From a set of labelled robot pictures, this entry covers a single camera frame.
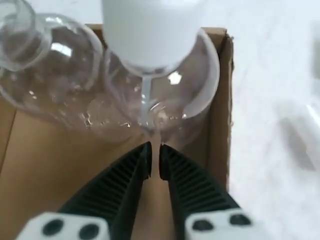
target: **cardboard box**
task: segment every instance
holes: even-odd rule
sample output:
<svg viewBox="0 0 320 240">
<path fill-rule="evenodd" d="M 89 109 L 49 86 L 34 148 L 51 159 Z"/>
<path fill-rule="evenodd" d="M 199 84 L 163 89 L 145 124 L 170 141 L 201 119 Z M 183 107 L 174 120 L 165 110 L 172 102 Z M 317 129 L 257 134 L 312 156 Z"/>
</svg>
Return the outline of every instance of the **cardboard box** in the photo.
<svg viewBox="0 0 320 240">
<path fill-rule="evenodd" d="M 101 26 L 90 27 L 102 39 Z M 220 82 L 203 131 L 181 151 L 227 187 L 233 43 L 223 28 L 205 30 L 218 51 Z M 140 132 L 122 144 L 69 132 L 16 111 L 3 98 L 0 116 L 0 240 L 13 240 L 28 219 L 59 209 L 110 163 L 146 141 Z M 132 239 L 173 239 L 168 184 L 155 169 L 143 186 Z"/>
</svg>

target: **cardboard flap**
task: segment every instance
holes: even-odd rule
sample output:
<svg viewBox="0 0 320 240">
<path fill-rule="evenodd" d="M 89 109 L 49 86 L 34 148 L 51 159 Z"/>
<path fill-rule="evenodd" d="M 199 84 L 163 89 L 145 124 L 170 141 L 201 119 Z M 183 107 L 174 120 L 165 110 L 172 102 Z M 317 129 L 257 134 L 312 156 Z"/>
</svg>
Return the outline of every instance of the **cardboard flap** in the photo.
<svg viewBox="0 0 320 240">
<path fill-rule="evenodd" d="M 232 73 L 234 46 L 227 34 L 223 39 L 220 58 L 220 82 L 210 109 L 209 152 L 207 169 L 228 189 L 232 127 Z"/>
</svg>

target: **bottle cap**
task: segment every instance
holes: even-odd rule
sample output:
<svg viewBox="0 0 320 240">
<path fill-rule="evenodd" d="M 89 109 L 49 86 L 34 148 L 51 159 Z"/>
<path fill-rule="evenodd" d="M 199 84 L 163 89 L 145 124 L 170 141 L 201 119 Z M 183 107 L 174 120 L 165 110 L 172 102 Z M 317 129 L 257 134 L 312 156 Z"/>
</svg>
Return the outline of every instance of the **bottle cap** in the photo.
<svg viewBox="0 0 320 240">
<path fill-rule="evenodd" d="M 103 0 L 103 36 L 122 62 L 166 68 L 191 52 L 208 0 Z"/>
</svg>

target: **white plastic object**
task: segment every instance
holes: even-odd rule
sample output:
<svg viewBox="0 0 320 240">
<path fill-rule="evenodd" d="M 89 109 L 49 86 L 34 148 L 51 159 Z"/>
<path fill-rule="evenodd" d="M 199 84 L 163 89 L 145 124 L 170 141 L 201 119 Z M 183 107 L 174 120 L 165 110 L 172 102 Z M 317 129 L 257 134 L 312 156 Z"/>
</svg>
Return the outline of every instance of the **white plastic object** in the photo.
<svg viewBox="0 0 320 240">
<path fill-rule="evenodd" d="M 246 218 L 245 220 L 248 220 L 250 224 L 243 224 L 246 222 L 242 221 L 243 217 Z M 209 223 L 212 229 L 209 229 L 205 223 Z M 240 208 L 192 214 L 185 221 L 185 239 L 271 240 L 263 227 L 253 221 L 252 218 Z"/>
<path fill-rule="evenodd" d="M 110 240 L 110 235 L 102 218 L 46 212 L 32 218 L 16 240 Z"/>
<path fill-rule="evenodd" d="M 320 103 L 313 100 L 305 105 L 288 104 L 287 118 L 301 137 L 306 154 L 314 167 L 320 170 Z"/>
<path fill-rule="evenodd" d="M 124 65 L 174 69 L 196 42 L 207 2 L 103 0 L 104 40 Z"/>
</svg>

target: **screw hole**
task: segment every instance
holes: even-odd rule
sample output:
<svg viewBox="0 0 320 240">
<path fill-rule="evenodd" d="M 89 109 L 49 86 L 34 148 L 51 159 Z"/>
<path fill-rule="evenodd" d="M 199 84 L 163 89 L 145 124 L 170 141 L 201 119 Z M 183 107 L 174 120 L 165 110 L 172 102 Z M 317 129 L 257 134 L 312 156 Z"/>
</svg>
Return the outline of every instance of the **screw hole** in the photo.
<svg viewBox="0 0 320 240">
<path fill-rule="evenodd" d="M 214 229 L 214 226 L 205 219 L 194 221 L 192 229 L 199 232 L 211 231 Z"/>
<path fill-rule="evenodd" d="M 81 240 L 92 240 L 99 234 L 99 226 L 96 224 L 88 224 L 81 228 L 79 237 Z"/>
<path fill-rule="evenodd" d="M 42 233 L 47 237 L 51 237 L 58 234 L 63 227 L 64 222 L 61 219 L 51 220 L 46 225 L 44 225 Z"/>
<path fill-rule="evenodd" d="M 248 226 L 252 224 L 250 219 L 243 214 L 232 215 L 229 222 L 234 226 Z"/>
</svg>

